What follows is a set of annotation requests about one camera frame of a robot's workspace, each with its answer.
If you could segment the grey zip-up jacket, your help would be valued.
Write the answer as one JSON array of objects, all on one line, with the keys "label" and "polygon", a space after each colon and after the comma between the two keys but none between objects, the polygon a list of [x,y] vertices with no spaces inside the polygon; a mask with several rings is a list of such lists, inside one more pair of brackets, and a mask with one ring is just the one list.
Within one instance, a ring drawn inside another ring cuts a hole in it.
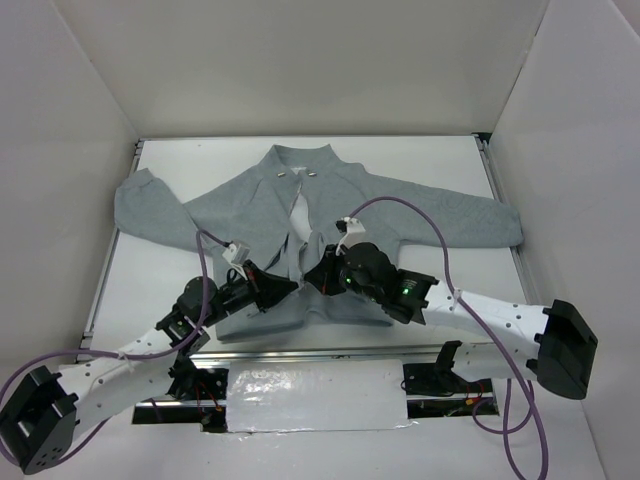
[{"label": "grey zip-up jacket", "polygon": [[366,237],[391,260],[403,244],[509,248],[522,243],[516,209],[496,200],[369,173],[342,161],[330,146],[273,146],[263,159],[219,187],[181,202],[166,183],[140,170],[116,190],[114,219],[128,235],[196,250],[196,234],[216,279],[228,263],[223,242],[240,240],[262,270],[300,281],[328,245],[340,240],[336,221],[355,213]]}]

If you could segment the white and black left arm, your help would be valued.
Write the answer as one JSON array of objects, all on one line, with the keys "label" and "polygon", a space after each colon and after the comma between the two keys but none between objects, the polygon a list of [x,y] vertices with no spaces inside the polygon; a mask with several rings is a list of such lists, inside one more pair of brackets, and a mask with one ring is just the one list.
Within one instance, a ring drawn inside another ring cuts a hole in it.
[{"label": "white and black left arm", "polygon": [[190,280],[155,327],[115,352],[91,351],[87,362],[57,371],[41,356],[1,390],[1,452],[26,475],[74,454],[72,443],[93,436],[130,406],[169,394],[189,396],[196,386],[192,354],[209,340],[207,327],[242,313],[262,313],[296,291],[296,283],[245,262],[218,287],[206,276]]}]

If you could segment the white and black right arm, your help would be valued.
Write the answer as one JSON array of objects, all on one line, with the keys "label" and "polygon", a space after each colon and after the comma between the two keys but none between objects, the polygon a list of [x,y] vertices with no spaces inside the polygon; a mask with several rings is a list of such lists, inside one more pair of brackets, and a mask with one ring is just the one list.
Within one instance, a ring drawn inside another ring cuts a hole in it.
[{"label": "white and black right arm", "polygon": [[344,253],[329,246],[304,279],[323,295],[363,296],[403,324],[450,327],[489,339],[484,346],[444,343],[434,371],[446,391],[522,375],[563,398],[587,396],[598,340],[569,302],[554,300],[545,307],[451,291],[443,280],[397,268],[369,242]]}]

